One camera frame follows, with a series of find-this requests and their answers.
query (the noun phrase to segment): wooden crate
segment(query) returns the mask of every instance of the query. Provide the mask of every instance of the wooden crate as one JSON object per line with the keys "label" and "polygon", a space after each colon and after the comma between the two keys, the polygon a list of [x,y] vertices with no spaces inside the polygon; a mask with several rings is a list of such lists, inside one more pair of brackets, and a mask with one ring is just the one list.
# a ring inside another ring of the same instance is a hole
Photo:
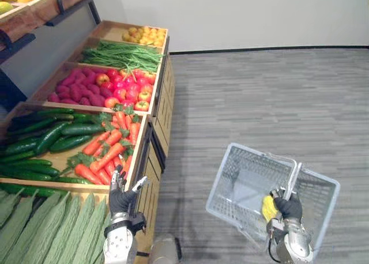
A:
{"label": "wooden crate", "polygon": [[[4,31],[12,42],[17,41],[26,33],[37,27],[36,19],[25,3],[12,3],[14,9],[0,15],[0,29]],[[0,51],[5,45],[0,43]]]}
{"label": "wooden crate", "polygon": [[[42,103],[19,103],[9,113],[9,115],[5,118],[5,121],[0,124],[0,137],[5,135],[6,129],[10,125],[11,119],[15,116],[24,115],[24,114],[27,114],[28,112],[34,111],[34,110],[47,110],[47,109],[53,109],[53,108],[58,108],[58,107],[63,107],[63,106],[65,106],[65,104],[46,105],[46,104],[42,104]],[[80,112],[80,113],[98,114],[99,112],[101,112],[101,110],[95,110],[92,107],[87,107],[87,106],[84,106],[84,105],[74,105],[72,108],[74,108],[77,112]],[[110,110],[110,109],[107,109],[106,112],[113,113],[113,111]],[[128,171],[126,188],[129,188],[132,184],[134,184],[134,180],[135,180],[135,177],[136,177],[136,174],[137,174],[138,166],[140,164],[142,149],[144,147],[144,138],[145,138],[145,133],[146,133],[147,126],[148,126],[148,117],[147,117],[147,115],[143,115],[142,120],[141,120],[140,131],[139,131],[138,138],[137,138],[137,144],[134,147],[134,152],[133,152],[133,155],[132,155],[131,167]],[[61,171],[61,170],[66,168],[67,158],[70,157],[70,156],[74,156],[78,152],[82,151],[84,146],[86,146],[86,144],[83,144],[83,145],[81,145],[77,148],[74,148],[72,150],[68,150],[67,152],[61,152],[61,153],[47,152],[39,158],[50,160],[52,162],[52,166]],[[72,188],[72,187],[86,188],[86,186],[87,186],[87,188],[88,187],[95,188],[95,185],[74,184],[74,183],[59,183],[59,182],[34,182],[34,181],[29,181],[29,184],[30,185],[41,184],[42,186],[48,186],[48,187],[53,187],[53,188],[60,188],[61,186],[66,186],[66,187],[70,187],[70,188]],[[109,186],[101,186],[101,188],[105,189],[105,190],[108,190]]]}
{"label": "wooden crate", "polygon": [[[138,44],[138,43],[132,43],[132,42],[125,42],[122,39],[123,31],[128,30],[131,27],[141,28],[143,26],[104,20],[99,25],[97,25],[97,27],[93,30],[90,36],[98,37],[103,40],[130,43],[130,44]],[[148,26],[148,27],[154,28],[154,29],[161,29],[161,28],[152,27],[152,26]],[[161,54],[164,54],[165,45],[167,44],[168,29],[165,29],[165,32],[166,34],[165,34],[164,44],[162,47],[158,47]]]}

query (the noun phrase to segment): red potato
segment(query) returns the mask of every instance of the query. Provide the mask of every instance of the red potato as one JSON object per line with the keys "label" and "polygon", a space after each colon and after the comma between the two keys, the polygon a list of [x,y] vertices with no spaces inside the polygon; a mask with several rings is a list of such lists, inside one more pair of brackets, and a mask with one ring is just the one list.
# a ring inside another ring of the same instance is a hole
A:
{"label": "red potato", "polygon": [[81,89],[77,84],[72,84],[70,86],[70,98],[74,101],[80,101],[82,98]]}
{"label": "red potato", "polygon": [[100,95],[100,88],[95,84],[89,84],[87,85],[87,88],[91,90],[94,94]]}
{"label": "red potato", "polygon": [[51,101],[53,103],[59,103],[60,102],[60,98],[56,93],[52,93],[52,94],[48,95],[47,100]]}
{"label": "red potato", "polygon": [[100,87],[100,94],[103,95],[105,98],[113,96],[113,93],[108,88]]}
{"label": "red potato", "polygon": [[56,91],[57,94],[63,93],[63,92],[69,92],[69,87],[68,86],[65,86],[65,85],[58,85],[55,88],[55,91]]}
{"label": "red potato", "polygon": [[74,83],[74,76],[69,75],[64,80],[62,80],[62,82],[60,83],[60,85],[69,86],[69,85],[71,85],[73,83]]}
{"label": "red potato", "polygon": [[103,107],[104,106],[104,104],[101,103],[100,97],[96,94],[90,94],[88,96],[88,100],[90,101],[91,105],[93,105],[94,107]]}
{"label": "red potato", "polygon": [[63,92],[59,94],[60,99],[70,99],[70,92]]}
{"label": "red potato", "polygon": [[73,101],[71,99],[63,99],[60,102],[63,104],[78,104],[76,101]]}
{"label": "red potato", "polygon": [[91,105],[90,101],[86,97],[81,98],[80,104],[82,104],[82,105]]}

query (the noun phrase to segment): produce display stand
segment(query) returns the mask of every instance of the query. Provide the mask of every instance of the produce display stand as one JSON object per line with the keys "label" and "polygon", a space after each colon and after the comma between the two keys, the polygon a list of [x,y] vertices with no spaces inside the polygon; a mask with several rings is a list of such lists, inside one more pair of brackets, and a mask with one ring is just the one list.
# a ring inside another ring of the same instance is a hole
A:
{"label": "produce display stand", "polygon": [[[18,106],[6,117],[5,121],[0,125],[0,135],[4,136],[6,129],[9,126],[11,119],[15,116],[27,114],[29,111],[37,110],[49,110],[52,108],[64,107],[64,104],[47,105],[40,103],[19,103]],[[101,112],[100,109],[94,107],[86,107],[83,105],[68,106],[73,108],[79,113],[96,114]],[[109,108],[105,109],[106,112],[113,113]],[[69,156],[80,152],[86,144],[79,146],[75,149],[62,153],[46,153],[39,157],[40,159],[50,160],[53,163],[53,167],[57,169],[64,169],[66,165],[66,159]],[[148,124],[148,117],[146,114],[142,115],[141,128],[138,134],[137,143],[134,148],[131,166],[127,176],[126,189],[132,187],[137,179],[142,176],[148,176],[150,179],[150,185],[145,186],[140,196],[135,203],[135,209],[143,212],[147,220],[146,232],[137,233],[138,250],[142,252],[149,252],[150,246],[153,242],[155,231],[155,219],[157,200],[159,197],[159,185],[160,177],[164,170],[164,164],[161,162],[158,156],[159,150],[157,148],[157,141],[153,136],[153,130],[151,125]],[[49,188],[64,189],[72,191],[73,193],[80,194],[82,197],[86,197],[89,193],[101,194],[105,196],[109,192],[109,186],[94,185],[94,184],[75,184],[75,183],[62,183],[62,182],[42,182],[34,180],[20,180],[10,178],[0,178],[0,183],[14,183],[23,184],[28,186],[41,186]],[[137,257],[135,263],[146,263],[145,257]]]}

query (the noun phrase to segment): green vegetable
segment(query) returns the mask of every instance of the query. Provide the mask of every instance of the green vegetable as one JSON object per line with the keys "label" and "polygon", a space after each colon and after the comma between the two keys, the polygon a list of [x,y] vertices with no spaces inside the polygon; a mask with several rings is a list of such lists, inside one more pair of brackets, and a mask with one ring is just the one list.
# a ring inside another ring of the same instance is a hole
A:
{"label": "green vegetable", "polygon": [[28,127],[25,127],[23,129],[12,131],[11,133],[7,133],[7,135],[31,133],[31,132],[34,132],[36,130],[40,130],[40,129],[43,129],[45,127],[48,127],[54,121],[55,121],[55,119],[53,119],[53,118],[47,118],[47,119],[44,119],[44,120],[42,120],[40,122],[34,123],[34,124],[32,124],[32,125],[30,125]]}
{"label": "green vegetable", "polygon": [[5,264],[22,264],[23,257],[28,251],[29,246],[33,242],[37,230],[43,224],[44,219],[49,214],[50,210],[58,203],[60,193],[55,192],[47,198],[47,200],[38,208],[35,214],[31,217],[17,243],[6,258]]}
{"label": "green vegetable", "polygon": [[105,215],[106,201],[103,199],[92,213],[91,219],[78,245],[73,264],[89,263],[91,261]]}
{"label": "green vegetable", "polygon": [[45,153],[49,147],[59,139],[61,136],[62,130],[68,126],[68,122],[61,122],[54,126],[51,130],[49,130],[44,136],[42,136],[37,143],[34,151],[37,155]]}
{"label": "green vegetable", "polygon": [[66,176],[61,176],[52,180],[53,182],[68,182],[68,183],[78,183],[78,184],[92,184],[86,179],[79,178],[68,178]]}
{"label": "green vegetable", "polygon": [[7,192],[0,190],[0,202],[7,196]]}
{"label": "green vegetable", "polygon": [[36,172],[38,174],[44,174],[49,176],[58,176],[60,174],[60,171],[43,164],[27,164],[27,165],[18,165],[17,168],[24,169],[24,170],[30,170],[32,172]]}
{"label": "green vegetable", "polygon": [[48,175],[42,175],[35,172],[25,171],[22,167],[6,166],[2,164],[0,164],[0,174],[8,176],[13,179],[51,180],[51,176]]}
{"label": "green vegetable", "polygon": [[91,135],[81,135],[69,138],[60,138],[49,148],[51,153],[64,152],[66,150],[78,147],[92,139]]}
{"label": "green vegetable", "polygon": [[23,190],[18,191],[17,194],[10,194],[4,198],[0,203],[0,228],[5,224],[6,220],[9,218],[13,212],[13,208],[21,199],[20,194]]}
{"label": "green vegetable", "polygon": [[108,212],[108,214],[106,215],[104,224],[101,227],[99,238],[96,242],[96,247],[93,251],[90,264],[104,264],[104,252],[103,252],[105,242],[104,230],[109,225],[110,225],[110,212]]}
{"label": "green vegetable", "polygon": [[152,47],[142,45],[100,41],[97,48],[87,48],[82,52],[83,63],[125,68],[128,71],[139,68],[157,72],[162,55]]}
{"label": "green vegetable", "polygon": [[39,228],[37,234],[29,246],[27,253],[24,256],[24,263],[27,264],[40,264],[43,262],[55,234],[60,227],[65,213],[65,204],[70,192],[58,203],[46,219],[43,221],[42,227]]}
{"label": "green vegetable", "polygon": [[39,165],[45,165],[45,166],[52,166],[52,162],[45,160],[45,159],[27,159],[27,160],[21,160],[14,163],[7,163],[7,165],[10,166],[22,166],[22,165],[28,165],[28,164],[39,164]]}
{"label": "green vegetable", "polygon": [[30,159],[31,157],[35,156],[35,152],[33,150],[29,150],[24,153],[13,154],[12,156],[6,156],[0,158],[0,163],[8,163],[12,161],[17,161],[21,159]]}
{"label": "green vegetable", "polygon": [[66,126],[62,130],[63,135],[86,135],[86,134],[94,134],[101,133],[104,131],[104,127],[101,125],[86,125],[73,123],[71,125]]}
{"label": "green vegetable", "polygon": [[0,232],[0,263],[3,263],[13,244],[18,240],[23,227],[32,212],[32,203],[37,191],[32,197],[22,201],[14,211],[9,221]]}
{"label": "green vegetable", "polygon": [[67,194],[67,191],[60,190],[60,189],[53,189],[53,188],[46,188],[46,187],[35,187],[35,186],[26,186],[20,184],[11,184],[11,183],[0,183],[0,188],[5,190],[8,193],[15,194],[18,193],[20,190],[21,194],[23,195],[32,195],[36,190],[39,190],[37,193],[38,196],[41,197],[50,197],[55,193],[58,193],[62,196]]}
{"label": "green vegetable", "polygon": [[68,204],[62,225],[58,233],[55,235],[55,239],[52,241],[43,264],[54,264],[59,260],[64,251],[66,240],[68,239],[74,223],[76,222],[78,212],[80,211],[80,204],[79,196],[73,197],[72,201]]}
{"label": "green vegetable", "polygon": [[45,115],[45,114],[50,114],[50,113],[67,113],[67,114],[73,114],[74,113],[74,109],[72,108],[53,108],[50,110],[40,110],[37,111],[38,115]]}
{"label": "green vegetable", "polygon": [[89,194],[80,214],[78,215],[77,221],[71,231],[71,234],[69,235],[68,239],[65,240],[65,248],[62,256],[60,257],[58,263],[55,264],[71,264],[76,251],[77,246],[76,244],[80,244],[81,238],[85,232],[85,229],[89,223],[90,216],[93,212],[95,204],[95,199],[93,197],[93,194]]}

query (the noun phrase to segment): white plastic basket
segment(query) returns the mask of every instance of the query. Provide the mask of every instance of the white plastic basket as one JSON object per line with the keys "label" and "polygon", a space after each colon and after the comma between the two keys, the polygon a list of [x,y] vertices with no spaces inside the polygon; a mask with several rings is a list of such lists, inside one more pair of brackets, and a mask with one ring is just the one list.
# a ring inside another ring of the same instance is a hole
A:
{"label": "white plastic basket", "polygon": [[[286,187],[292,164],[271,158],[246,146],[231,143],[224,155],[206,203],[206,210],[238,228],[257,249],[267,249],[266,220],[261,208],[264,196]],[[312,237],[314,258],[318,255],[340,184],[302,168],[293,190],[303,207],[303,224]]]}

